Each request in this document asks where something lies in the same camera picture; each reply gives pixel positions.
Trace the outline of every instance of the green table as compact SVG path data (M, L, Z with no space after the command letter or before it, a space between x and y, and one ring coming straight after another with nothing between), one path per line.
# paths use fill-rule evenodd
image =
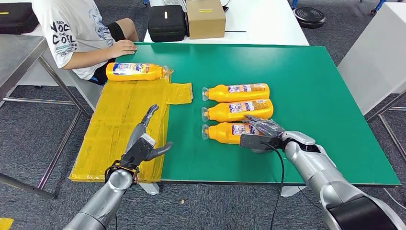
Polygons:
M201 138L202 87L267 83L272 118L286 130L301 131L322 145L352 184L400 185L350 92L322 46L195 45L139 43L135 55L118 62L167 65L173 83L191 82L192 104L171 105L162 181L196 183L279 183L276 154L254 154L238 145ZM287 185L303 184L284 159Z

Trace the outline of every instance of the bottle cap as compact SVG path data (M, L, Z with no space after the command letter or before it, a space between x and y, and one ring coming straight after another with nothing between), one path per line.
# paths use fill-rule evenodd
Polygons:
M209 92L208 91L209 91L208 88L203 87L203 89L202 89L202 98L203 98L204 102L209 99Z
M209 110L206 107L202 108L202 120L206 122L209 120Z
M163 66L163 67L162 67L162 76L163 76L165 79L168 79L168 78L169 78L169 75L170 75L170 70L169 70L169 68L168 68L167 66Z
M203 140L207 140L209 138L209 131L210 127L206 124L203 124L202 126L202 138Z

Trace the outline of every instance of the black shorts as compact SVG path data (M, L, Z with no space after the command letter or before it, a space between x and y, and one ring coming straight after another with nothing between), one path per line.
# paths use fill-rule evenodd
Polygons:
M109 28L110 34L116 42L125 40L124 33L121 27L116 22L108 24L107 28ZM98 85L104 85L107 81L106 68L107 65L111 62L115 62L115 58L108 60L106 64L97 68L93 74L93 77L89 81Z

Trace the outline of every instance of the detergent bottle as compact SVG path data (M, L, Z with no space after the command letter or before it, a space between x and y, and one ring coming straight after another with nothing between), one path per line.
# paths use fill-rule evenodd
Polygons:
M240 144L242 134L259 135L259 132L253 126L244 123L223 122L216 126L203 125L202 138L214 139L225 144Z
M269 99L251 100L243 102L219 103L212 108L202 108L202 119L218 122L241 121L245 115L268 119L273 114L273 105Z
M217 85L214 88L203 88L203 101L240 102L269 98L269 86L265 83L248 85Z
M153 81L158 78L168 78L169 69L167 66L155 64L118 63L112 62L107 65L106 75L111 81Z

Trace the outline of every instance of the black case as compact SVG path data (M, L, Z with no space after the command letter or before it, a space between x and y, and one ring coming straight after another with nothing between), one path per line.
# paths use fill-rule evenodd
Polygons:
M151 7L148 31L154 42L183 40L186 35L186 22L182 7L180 5Z
M0 3L0 34L30 33L37 25L31 3Z

